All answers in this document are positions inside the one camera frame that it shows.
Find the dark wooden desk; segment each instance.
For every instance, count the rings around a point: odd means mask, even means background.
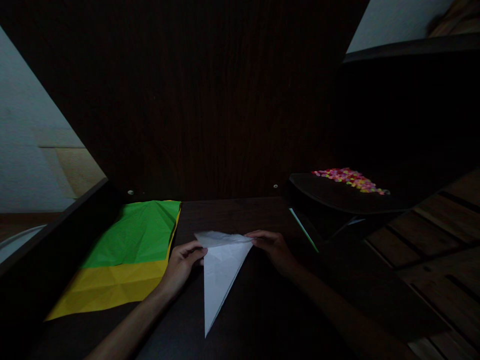
[[[280,197],[184,202],[174,245],[194,240],[195,231],[244,234],[256,229],[281,232],[302,264],[400,340],[445,329],[427,305],[355,237],[317,243],[320,254],[316,254]],[[81,359],[135,306],[130,303],[45,322],[30,355]],[[257,248],[245,259],[206,339],[203,270],[197,268],[136,354],[138,359],[303,359],[313,355],[353,357],[326,318]]]
[[[244,234],[256,229],[283,233],[294,255],[315,271],[313,247],[280,197],[185,202],[174,245],[194,240],[193,233],[200,230]],[[48,321],[31,357],[81,359],[135,305]],[[261,250],[252,248],[206,339],[203,271],[197,269],[137,358],[302,359],[312,355],[353,357],[325,317],[277,273]]]

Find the white origami paper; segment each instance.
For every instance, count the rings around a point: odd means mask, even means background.
[[[203,258],[205,337],[207,337],[252,248],[252,239],[217,231],[199,232],[195,237],[204,248],[208,248]]]

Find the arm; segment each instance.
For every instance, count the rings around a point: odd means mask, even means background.
[[[245,236],[265,250],[280,274],[290,279],[325,314],[342,337],[370,359],[417,359],[410,349],[314,276],[293,257],[282,234],[257,230]]]
[[[174,247],[158,286],[85,359],[128,359],[206,253],[198,241]]]

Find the hand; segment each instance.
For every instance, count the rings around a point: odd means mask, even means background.
[[[245,236],[254,238],[251,243],[257,248],[265,250],[273,266],[284,277],[291,278],[293,273],[300,268],[300,264],[290,252],[281,233],[257,230],[249,232]]]
[[[202,258],[207,251],[197,240],[175,246],[157,288],[173,298],[189,278],[192,267],[204,264]]]

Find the folded paper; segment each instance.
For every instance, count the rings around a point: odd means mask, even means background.
[[[195,237],[204,248],[208,248],[203,260],[205,337],[207,337],[252,248],[252,239],[217,231],[199,232]]]
[[[145,299],[165,273],[179,216],[178,201],[126,205],[45,320]]]

